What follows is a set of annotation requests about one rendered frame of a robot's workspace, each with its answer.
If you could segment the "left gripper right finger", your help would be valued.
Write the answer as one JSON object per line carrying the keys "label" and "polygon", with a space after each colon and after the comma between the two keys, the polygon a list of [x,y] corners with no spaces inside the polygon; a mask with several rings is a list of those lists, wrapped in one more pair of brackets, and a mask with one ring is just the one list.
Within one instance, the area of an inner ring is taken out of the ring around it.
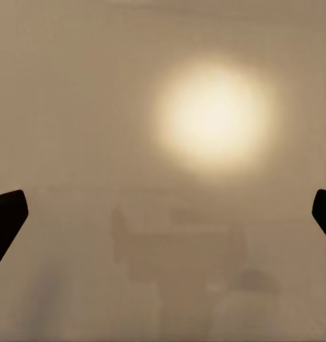
{"label": "left gripper right finger", "polygon": [[312,216],[326,233],[326,190],[318,190],[312,206]]}

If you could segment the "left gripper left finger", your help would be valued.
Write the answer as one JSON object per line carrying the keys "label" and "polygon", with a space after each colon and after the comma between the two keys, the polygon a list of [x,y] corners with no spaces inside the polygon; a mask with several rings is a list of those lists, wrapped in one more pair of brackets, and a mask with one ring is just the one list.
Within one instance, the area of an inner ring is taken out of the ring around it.
{"label": "left gripper left finger", "polygon": [[0,262],[28,218],[28,212],[28,204],[22,190],[0,195]]}

